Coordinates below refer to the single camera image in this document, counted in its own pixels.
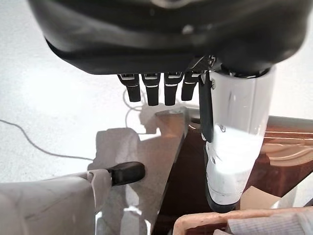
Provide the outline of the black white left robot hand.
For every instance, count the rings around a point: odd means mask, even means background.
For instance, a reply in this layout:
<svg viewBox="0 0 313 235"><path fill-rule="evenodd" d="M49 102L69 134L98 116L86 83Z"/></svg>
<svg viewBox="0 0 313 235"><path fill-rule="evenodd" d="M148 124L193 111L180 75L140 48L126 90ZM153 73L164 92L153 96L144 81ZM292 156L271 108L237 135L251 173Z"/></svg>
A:
<svg viewBox="0 0 313 235"><path fill-rule="evenodd" d="M199 89L207 200L234 209L260 153L274 66L307 32L310 0L31 0L49 48L90 74L116 74L131 102Z"/></svg>

